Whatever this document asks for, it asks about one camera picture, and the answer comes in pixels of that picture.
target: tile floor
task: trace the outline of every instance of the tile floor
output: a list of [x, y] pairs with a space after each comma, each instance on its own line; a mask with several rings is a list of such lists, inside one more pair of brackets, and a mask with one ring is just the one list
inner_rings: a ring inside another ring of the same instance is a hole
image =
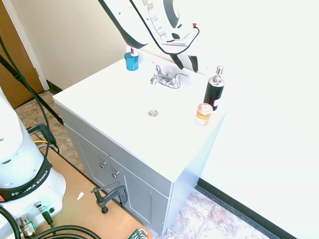
[[[57, 112], [52, 94], [41, 97]], [[44, 118], [35, 100], [15, 109], [25, 127], [44, 123]], [[65, 128], [47, 112], [50, 129], [55, 136], [60, 153], [79, 170], [83, 165]], [[193, 190], [176, 222], [162, 237], [156, 239], [267, 239], [258, 230], [239, 219], [197, 190]]]

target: wooden board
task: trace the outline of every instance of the wooden board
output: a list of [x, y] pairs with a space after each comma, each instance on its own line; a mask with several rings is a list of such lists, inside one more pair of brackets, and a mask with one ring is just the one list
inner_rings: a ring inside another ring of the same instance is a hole
[[[109, 212], [102, 214], [96, 204], [96, 198], [90, 191], [95, 187], [89, 180], [66, 162], [59, 154], [52, 149], [49, 150], [48, 159], [53, 168], [61, 173], [66, 180], [66, 192], [63, 198], [62, 210], [53, 217], [54, 225], [78, 225], [86, 227], [102, 239], [127, 239], [136, 229], [144, 228], [124, 209], [115, 202], [107, 203]], [[79, 194], [84, 196], [77, 201]], [[37, 228], [37, 232], [49, 229], [44, 223]], [[149, 239], [153, 238], [146, 228]]]
[[[43, 91], [38, 75], [2, 1], [0, 1], [0, 35], [9, 55], [26, 81], [37, 93]], [[8, 61], [1, 46], [0, 54]], [[2, 64], [0, 64], [0, 86], [13, 108], [18, 107], [32, 97], [32, 94]]]

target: bathroom sink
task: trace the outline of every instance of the bathroom sink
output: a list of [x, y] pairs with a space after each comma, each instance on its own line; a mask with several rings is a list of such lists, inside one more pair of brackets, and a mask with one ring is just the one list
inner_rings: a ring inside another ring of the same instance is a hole
[[[156, 58], [162, 71], [181, 72]], [[178, 175], [202, 148], [222, 119], [214, 112], [208, 126], [198, 126], [195, 115], [202, 103], [208, 78], [183, 70], [181, 87], [152, 85], [154, 59], [142, 59], [139, 69], [127, 71], [125, 60], [97, 72], [54, 96], [57, 104], [167, 178]], [[156, 117], [149, 111], [158, 112]], [[173, 168], [167, 169], [165, 163]]]

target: soap dispenser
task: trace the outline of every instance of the soap dispenser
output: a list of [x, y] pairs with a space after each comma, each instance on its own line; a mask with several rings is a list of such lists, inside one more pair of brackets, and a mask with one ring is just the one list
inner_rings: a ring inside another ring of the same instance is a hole
[[217, 66], [216, 76], [208, 79], [204, 103], [210, 104], [213, 107], [213, 111], [217, 110], [218, 101], [225, 86], [225, 81], [221, 78], [223, 70], [223, 66]]

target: cabinet knob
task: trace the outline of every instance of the cabinet knob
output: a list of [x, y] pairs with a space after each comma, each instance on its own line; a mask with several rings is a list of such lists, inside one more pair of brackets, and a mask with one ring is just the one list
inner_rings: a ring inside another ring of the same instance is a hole
[[100, 163], [100, 167], [104, 168], [104, 165], [106, 164], [106, 162]]
[[120, 172], [118, 172], [118, 171], [117, 171], [116, 173], [112, 173], [112, 177], [113, 177], [113, 178], [117, 178], [117, 177], [118, 177], [118, 174], [120, 174]]

